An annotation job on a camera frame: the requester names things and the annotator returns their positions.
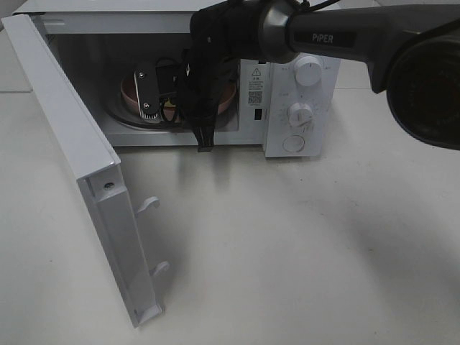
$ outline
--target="white table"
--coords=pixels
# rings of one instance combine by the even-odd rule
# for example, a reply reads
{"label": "white table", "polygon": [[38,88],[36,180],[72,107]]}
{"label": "white table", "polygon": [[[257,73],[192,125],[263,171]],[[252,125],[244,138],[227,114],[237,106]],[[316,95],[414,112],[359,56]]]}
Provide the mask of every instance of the white table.
{"label": "white table", "polygon": [[0,94],[0,344],[457,345],[460,152],[404,133],[362,65],[338,87],[318,159],[119,150],[172,264],[139,329],[27,82]]}

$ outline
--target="warning label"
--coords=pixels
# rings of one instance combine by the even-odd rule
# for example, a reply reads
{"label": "warning label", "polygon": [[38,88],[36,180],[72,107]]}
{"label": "warning label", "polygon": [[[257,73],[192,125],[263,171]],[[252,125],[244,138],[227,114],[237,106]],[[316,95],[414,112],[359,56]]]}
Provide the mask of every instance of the warning label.
{"label": "warning label", "polygon": [[247,68],[247,105],[262,106],[265,97],[266,65],[251,65]]}

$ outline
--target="open microwave door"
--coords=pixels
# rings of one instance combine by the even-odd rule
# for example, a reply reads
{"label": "open microwave door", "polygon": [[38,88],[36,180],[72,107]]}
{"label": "open microwave door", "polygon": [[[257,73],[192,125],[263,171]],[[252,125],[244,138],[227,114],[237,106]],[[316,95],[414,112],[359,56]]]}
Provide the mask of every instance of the open microwave door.
{"label": "open microwave door", "polygon": [[[120,159],[31,18],[2,19],[18,60],[80,188],[134,327],[159,315]],[[141,209],[157,201],[149,199]]]}

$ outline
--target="white microwave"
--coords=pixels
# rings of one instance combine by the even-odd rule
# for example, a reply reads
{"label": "white microwave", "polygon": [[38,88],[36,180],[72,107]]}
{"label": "white microwave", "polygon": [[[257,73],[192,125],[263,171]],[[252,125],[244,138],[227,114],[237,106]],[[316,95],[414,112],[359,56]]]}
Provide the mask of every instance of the white microwave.
{"label": "white microwave", "polygon": [[[191,44],[192,14],[214,2],[34,0],[3,19],[134,326],[162,312],[154,282],[167,264],[147,266],[136,216],[158,200],[133,210],[113,147],[197,145],[184,121],[171,118],[173,97],[159,114],[143,116],[132,80],[142,62],[179,63]],[[222,100],[215,144],[262,145],[266,157],[319,155],[339,65],[306,54],[284,65],[241,60]]]}

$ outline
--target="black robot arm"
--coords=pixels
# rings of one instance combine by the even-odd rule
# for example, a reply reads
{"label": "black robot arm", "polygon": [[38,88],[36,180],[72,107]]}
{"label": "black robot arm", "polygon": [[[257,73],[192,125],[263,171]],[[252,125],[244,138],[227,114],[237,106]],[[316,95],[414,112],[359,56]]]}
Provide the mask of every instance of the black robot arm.
{"label": "black robot arm", "polygon": [[415,138],[460,150],[460,6],[312,11],[294,0],[227,1],[194,14],[178,102],[202,150],[237,59],[288,63],[299,52],[365,62],[372,90]]}

